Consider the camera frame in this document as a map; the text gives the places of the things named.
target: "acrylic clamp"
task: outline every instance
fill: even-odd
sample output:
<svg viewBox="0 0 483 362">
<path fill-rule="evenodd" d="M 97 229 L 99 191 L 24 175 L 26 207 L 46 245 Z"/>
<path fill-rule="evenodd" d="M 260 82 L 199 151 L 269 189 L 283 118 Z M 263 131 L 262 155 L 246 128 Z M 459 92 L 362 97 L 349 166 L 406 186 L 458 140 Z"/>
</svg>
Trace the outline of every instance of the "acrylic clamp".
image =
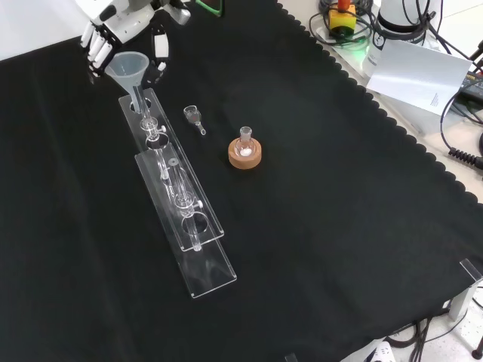
<svg viewBox="0 0 483 362">
<path fill-rule="evenodd" d="M 129 94 L 119 99 L 141 151 L 136 155 L 152 202 L 183 274 L 196 298 L 236 280 L 221 246 L 224 231 L 152 89 L 140 86 L 148 58 L 116 54 L 106 74 Z"/>
</svg>

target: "white robotic arm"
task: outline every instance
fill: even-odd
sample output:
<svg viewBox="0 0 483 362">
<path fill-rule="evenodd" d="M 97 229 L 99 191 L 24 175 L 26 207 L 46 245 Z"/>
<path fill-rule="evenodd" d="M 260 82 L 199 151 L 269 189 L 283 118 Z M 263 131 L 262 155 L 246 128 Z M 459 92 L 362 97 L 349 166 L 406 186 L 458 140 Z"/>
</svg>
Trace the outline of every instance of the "white robotic arm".
<svg viewBox="0 0 483 362">
<path fill-rule="evenodd" d="M 181 0 L 76 0 L 91 18 L 81 37 L 89 68 L 100 76 L 114 54 L 144 29 L 152 29 L 153 54 L 147 54 L 158 72 L 166 67 L 169 55 L 168 38 L 160 23 L 153 22 L 154 14 L 163 8 L 180 25 L 191 14 Z"/>
</svg>

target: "black cable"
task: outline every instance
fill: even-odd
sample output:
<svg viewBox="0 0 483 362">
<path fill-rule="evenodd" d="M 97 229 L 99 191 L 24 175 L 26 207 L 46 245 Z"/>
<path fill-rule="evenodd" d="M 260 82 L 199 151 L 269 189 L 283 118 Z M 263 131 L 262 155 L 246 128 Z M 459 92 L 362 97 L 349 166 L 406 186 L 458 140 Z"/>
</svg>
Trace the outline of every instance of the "black cable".
<svg viewBox="0 0 483 362">
<path fill-rule="evenodd" d="M 443 3 L 444 3 L 444 0 L 441 0 L 441 10 L 439 11 L 439 14 L 441 15 L 441 17 L 439 18 L 439 24 L 438 24 L 438 28 L 436 30 L 436 32 L 439 34 L 439 30 L 441 28 L 441 23 L 443 22 Z"/>
<path fill-rule="evenodd" d="M 465 112 L 464 112 L 464 111 L 463 111 L 463 110 L 462 110 L 462 109 L 461 109 L 461 108 L 460 108 L 458 105 L 456 105 L 456 104 L 454 104 L 454 103 L 453 103 L 451 106 L 452 106 L 454 109 L 456 109 L 456 110 L 458 111 L 458 113 L 460 113 L 460 114 L 461 114 L 463 117 L 468 118 L 468 119 L 469 119 L 471 122 L 474 122 L 474 123 L 476 123 L 476 124 L 483 124 L 483 122 L 481 122 L 481 121 L 479 121 L 479 120 L 478 120 L 478 119 L 480 119 L 480 118 L 478 118 L 478 119 L 471 118 L 471 117 L 470 117 L 469 115 L 467 115 L 467 114 L 466 114 L 466 113 L 465 113 Z"/>
<path fill-rule="evenodd" d="M 466 101 L 466 102 L 465 102 L 465 106 L 466 106 L 466 109 L 468 109 L 468 112 L 469 112 L 469 113 L 471 113 L 471 114 L 472 114 L 472 116 L 473 116 L 473 117 L 475 117 L 475 118 L 478 120 L 478 122 L 477 122 L 477 123 L 479 123 L 479 124 L 483 124 L 483 120 L 482 120 L 481 118 L 479 118 L 479 116 L 478 116 L 478 115 L 475 113 L 475 111 L 473 111 L 473 110 L 471 109 L 471 106 L 470 106 L 470 104 L 469 104 L 469 102 L 468 102 L 468 101 Z"/>
<path fill-rule="evenodd" d="M 402 10 L 405 13 L 405 17 L 406 17 L 406 20 L 408 21 L 408 23 L 410 23 L 411 25 L 417 25 L 417 23 L 413 23 L 411 21 L 411 19 L 409 19 L 408 12 L 406 11 L 406 1 L 405 0 L 402 0 Z"/>
<path fill-rule="evenodd" d="M 458 327 L 458 325 L 459 325 L 461 322 L 463 322 L 463 319 L 465 319 L 465 317 L 466 317 L 466 315 L 467 315 L 467 314 L 468 314 L 468 309 L 466 310 L 466 313 L 465 313 L 465 315 L 463 316 L 463 318 L 461 318 L 461 320 L 460 320 L 458 323 L 456 323 L 456 324 L 453 326 L 453 328 L 451 328 L 451 329 L 450 329 L 449 331 L 447 331 L 446 333 L 441 334 L 440 336 L 437 336 L 437 337 L 435 337 L 435 338 L 428 339 L 427 341 L 425 341 L 425 343 L 432 342 L 432 341 L 434 341 L 435 339 L 438 339 L 438 338 L 444 337 L 444 336 L 446 336 L 447 334 L 449 334 L 449 333 L 453 332 L 454 328 Z"/>
<path fill-rule="evenodd" d="M 453 95 L 450 100 L 448 101 L 448 103 L 446 103 L 446 106 L 445 108 L 443 109 L 443 113 L 441 114 L 441 117 L 439 119 L 439 132 L 441 134 L 441 138 L 443 139 L 443 142 L 445 143 L 445 145 L 450 149 L 450 152 L 451 150 L 453 149 L 448 141 L 446 140 L 445 138 L 445 133 L 443 132 L 443 121 L 445 119 L 445 114 L 446 114 L 446 110 L 448 109 L 449 105 L 454 101 L 454 99 L 457 97 L 458 94 L 460 94 L 461 91 L 464 91 L 465 89 L 468 89 L 469 87 L 475 85 L 475 84 L 478 84 L 478 83 L 482 83 L 483 82 L 483 78 L 482 79 L 479 79 L 477 81 L 473 81 L 467 85 L 465 85 L 464 87 L 461 87 L 458 92 L 455 93 L 455 95 Z"/>
<path fill-rule="evenodd" d="M 475 299 L 475 298 L 472 298 L 472 299 L 473 299 L 473 302 L 475 302 L 475 304 L 476 304 L 478 307 L 480 307 L 481 309 L 483 309 L 483 305 L 481 305 L 480 303 L 478 303 L 478 302 L 476 301 L 476 299 Z"/>
</svg>

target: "electrical cable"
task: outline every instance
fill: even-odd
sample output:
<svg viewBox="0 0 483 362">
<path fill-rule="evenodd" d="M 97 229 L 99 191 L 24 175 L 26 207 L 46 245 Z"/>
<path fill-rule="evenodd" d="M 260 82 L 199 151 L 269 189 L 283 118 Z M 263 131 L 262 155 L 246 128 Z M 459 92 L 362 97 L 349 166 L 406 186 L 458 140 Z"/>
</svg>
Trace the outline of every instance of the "electrical cable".
<svg viewBox="0 0 483 362">
<path fill-rule="evenodd" d="M 468 109 L 468 112 L 472 114 L 473 117 L 475 117 L 479 124 L 483 124 L 483 119 L 479 118 L 479 116 L 471 109 L 471 106 L 468 101 L 465 102 L 466 109 Z"/>
<path fill-rule="evenodd" d="M 454 108 L 454 109 L 451 109 L 451 110 L 453 110 L 453 111 L 455 111 L 455 110 L 456 110 L 458 113 L 460 113 L 460 115 L 462 115 L 463 117 L 468 118 L 468 119 L 469 119 L 471 122 L 474 122 L 474 123 L 476 123 L 476 124 L 482 124 L 482 125 L 483 125 L 483 121 L 482 121 L 480 118 L 478 118 L 479 120 L 478 120 L 478 119 L 471 118 L 471 117 L 470 117 L 468 114 L 466 114 L 466 113 L 465 113 L 465 112 L 464 112 L 464 111 L 463 111 L 463 110 L 462 110 L 462 109 L 461 109 L 461 108 L 460 108 L 458 105 L 456 105 L 456 104 L 454 104 L 454 103 L 453 103 L 453 104 L 451 105 L 451 107 L 453 107 L 453 108 Z"/>
<path fill-rule="evenodd" d="M 463 322 L 463 319 L 465 319 L 465 317 L 466 317 L 466 315 L 467 315 L 467 314 L 468 314 L 468 309 L 466 310 L 466 313 L 465 313 L 465 315 L 463 316 L 463 318 L 461 318 L 461 320 L 460 320 L 458 323 L 456 323 L 456 324 L 455 324 L 455 325 L 454 325 L 454 326 L 453 326 L 453 327 L 452 327 L 452 328 L 451 328 L 449 331 L 447 331 L 446 333 L 441 334 L 440 336 L 437 336 L 437 337 L 435 337 L 435 338 L 428 339 L 427 341 L 425 341 L 425 343 L 432 342 L 432 341 L 434 341 L 434 340 L 436 340 L 436 339 L 439 339 L 439 338 L 441 338 L 441 337 L 444 337 L 444 336 L 446 336 L 447 334 L 449 334 L 449 333 L 453 332 L 453 330 L 454 330 L 456 327 L 458 327 L 458 325 L 459 325 L 461 322 Z"/>
<path fill-rule="evenodd" d="M 322 44 L 325 45 L 330 45 L 330 46 L 341 46 L 345 44 L 352 44 L 352 43 L 361 43 L 364 41 L 367 41 L 371 36 L 372 36 L 372 26 L 371 24 L 366 21 L 362 15 L 367 14 L 369 18 L 371 18 L 372 14 L 372 5 L 374 3 L 374 0 L 360 0 L 359 2 L 351 2 L 352 5 L 355 5 L 355 14 L 351 11 L 348 10 L 342 10 L 337 8 L 336 2 L 331 2 L 331 0 L 320 0 L 319 2 L 319 9 L 320 12 L 317 14 L 314 14 L 310 17 L 309 19 L 309 30 L 312 36 L 320 41 Z M 328 23 L 328 16 L 329 12 L 331 10 L 336 10 L 340 13 L 344 14 L 351 14 L 352 16 L 355 17 L 355 21 L 357 23 L 362 23 L 365 25 L 365 27 L 362 30 L 359 30 L 358 32 L 355 32 L 354 34 L 351 35 L 344 35 L 340 34 L 338 32 L 334 32 L 330 29 L 329 23 Z M 323 38 L 320 37 L 320 35 L 316 34 L 313 29 L 312 29 L 312 22 L 315 17 L 322 16 L 322 19 L 324 21 L 325 27 L 329 31 L 329 35 L 334 38 L 334 41 L 326 41 Z M 355 38 L 357 35 L 362 34 L 363 32 L 369 31 L 367 35 L 361 35 L 357 38 Z"/>
<path fill-rule="evenodd" d="M 436 32 L 439 34 L 439 30 L 441 28 L 441 24 L 443 23 L 443 4 L 444 4 L 444 0 L 441 0 L 441 9 L 439 11 L 439 15 L 440 15 L 440 18 L 439 18 L 439 24 L 438 24 L 438 28 L 436 30 Z"/>
<path fill-rule="evenodd" d="M 480 307 L 481 309 L 483 309 L 483 305 L 481 305 L 480 303 L 478 303 L 478 302 L 476 301 L 476 299 L 475 299 L 475 298 L 472 298 L 472 299 L 473 299 L 473 302 L 475 302 L 475 304 L 476 304 L 478 307 Z"/>
</svg>

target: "clear acrylic stand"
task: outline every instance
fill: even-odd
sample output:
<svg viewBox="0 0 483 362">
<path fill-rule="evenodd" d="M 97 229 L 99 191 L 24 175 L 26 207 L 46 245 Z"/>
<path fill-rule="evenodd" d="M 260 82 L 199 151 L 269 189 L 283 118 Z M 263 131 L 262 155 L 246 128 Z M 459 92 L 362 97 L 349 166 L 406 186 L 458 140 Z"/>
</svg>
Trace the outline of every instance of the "clear acrylic stand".
<svg viewBox="0 0 483 362">
<path fill-rule="evenodd" d="M 460 264 L 466 270 L 471 279 L 473 279 L 473 283 L 466 290 L 453 298 L 449 312 L 449 317 L 453 321 L 460 319 L 465 313 L 476 289 L 478 288 L 478 285 L 481 283 L 481 281 L 483 281 L 483 276 L 481 276 L 478 269 L 475 268 L 475 266 L 468 259 L 462 260 Z"/>
<path fill-rule="evenodd" d="M 119 99 L 138 148 L 136 162 L 193 298 L 236 280 L 220 244 L 224 231 L 152 89 L 149 117 Z"/>
</svg>

